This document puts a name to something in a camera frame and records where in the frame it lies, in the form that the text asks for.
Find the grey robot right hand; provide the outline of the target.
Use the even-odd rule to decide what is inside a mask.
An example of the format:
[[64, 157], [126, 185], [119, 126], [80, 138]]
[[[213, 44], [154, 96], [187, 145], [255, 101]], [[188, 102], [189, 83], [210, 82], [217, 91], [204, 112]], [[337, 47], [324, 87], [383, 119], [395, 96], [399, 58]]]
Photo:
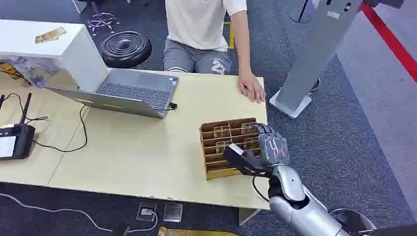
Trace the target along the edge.
[[250, 150], [244, 153], [244, 159], [249, 163], [248, 168], [252, 172], [272, 173], [278, 165], [289, 163], [287, 140], [281, 134], [264, 123], [252, 124], [251, 128], [258, 134], [260, 150], [259, 155]]

